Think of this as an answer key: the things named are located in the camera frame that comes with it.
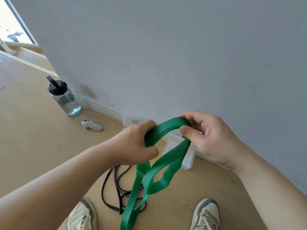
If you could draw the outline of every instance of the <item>left hand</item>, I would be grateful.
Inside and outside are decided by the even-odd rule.
[[[102,143],[110,149],[114,165],[137,165],[159,155],[155,147],[145,147],[145,134],[157,124],[153,120],[127,127],[113,138]]]

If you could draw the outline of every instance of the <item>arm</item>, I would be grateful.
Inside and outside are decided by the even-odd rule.
[[[131,126],[0,199],[1,229],[58,229],[95,181],[115,165],[158,156],[144,147],[153,121]]]
[[[307,197],[240,141],[221,118],[197,111],[180,116],[192,124],[180,128],[182,135],[209,160],[239,176],[268,230],[306,229]]]

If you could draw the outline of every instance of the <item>wall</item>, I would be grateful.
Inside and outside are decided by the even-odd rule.
[[[307,0],[11,1],[77,95],[221,116],[307,194]]]

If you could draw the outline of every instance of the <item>green resistance band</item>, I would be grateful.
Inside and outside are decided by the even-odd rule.
[[[177,117],[155,126],[145,135],[145,147],[155,145],[155,143],[158,142],[166,133],[185,125],[191,126],[190,122],[185,118]],[[190,143],[190,140],[184,139],[184,141],[177,147],[159,158],[152,167],[149,162],[136,166],[136,178],[132,186],[127,206],[122,215],[122,221],[120,224],[121,230],[131,230],[140,212],[142,204],[151,194],[157,193],[168,187],[174,174],[180,169],[182,161],[190,147]],[[163,177],[159,181],[153,182],[153,178],[157,172],[166,166],[168,166],[168,168],[164,172]],[[145,194],[142,202],[134,208],[141,183],[143,183]]]

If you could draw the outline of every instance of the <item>white sneaker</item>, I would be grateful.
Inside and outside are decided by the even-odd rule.
[[[190,230],[218,230],[220,225],[219,207],[211,198],[200,201],[194,211]]]
[[[67,220],[68,230],[97,230],[97,215],[92,202],[83,198],[71,211]]]

